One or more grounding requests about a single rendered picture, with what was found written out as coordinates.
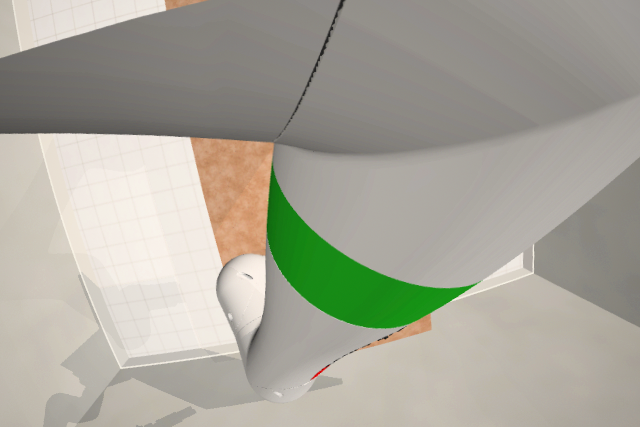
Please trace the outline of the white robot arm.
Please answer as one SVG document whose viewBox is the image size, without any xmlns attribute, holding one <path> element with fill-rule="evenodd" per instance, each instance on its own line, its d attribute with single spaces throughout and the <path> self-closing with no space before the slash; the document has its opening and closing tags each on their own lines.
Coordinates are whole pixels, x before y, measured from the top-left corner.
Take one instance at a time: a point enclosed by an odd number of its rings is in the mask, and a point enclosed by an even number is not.
<svg viewBox="0 0 640 427">
<path fill-rule="evenodd" d="M 640 0 L 206 0 L 0 58 L 0 134 L 275 142 L 216 294 L 287 403 L 640 157 Z"/>
</svg>

